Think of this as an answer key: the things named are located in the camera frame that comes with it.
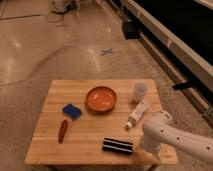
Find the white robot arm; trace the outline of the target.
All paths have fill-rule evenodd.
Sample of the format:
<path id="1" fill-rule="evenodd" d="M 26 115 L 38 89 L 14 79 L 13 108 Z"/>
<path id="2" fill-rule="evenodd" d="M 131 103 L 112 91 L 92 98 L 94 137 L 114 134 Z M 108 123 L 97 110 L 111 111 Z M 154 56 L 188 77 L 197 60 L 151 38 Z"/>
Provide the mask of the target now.
<path id="1" fill-rule="evenodd" d="M 145 120 L 140 147 L 158 153 L 160 145 L 165 143 L 213 165 L 213 139 L 176 129 L 171 122 L 172 116 L 166 111 L 157 112 Z"/>

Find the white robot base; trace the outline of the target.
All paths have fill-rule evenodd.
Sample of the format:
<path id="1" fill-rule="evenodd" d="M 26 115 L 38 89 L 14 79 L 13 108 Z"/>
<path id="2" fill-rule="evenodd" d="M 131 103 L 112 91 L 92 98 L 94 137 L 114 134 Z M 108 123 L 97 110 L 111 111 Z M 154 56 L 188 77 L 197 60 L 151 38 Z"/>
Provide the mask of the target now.
<path id="1" fill-rule="evenodd" d="M 79 0 L 48 0 L 52 12 L 64 14 L 79 7 Z"/>

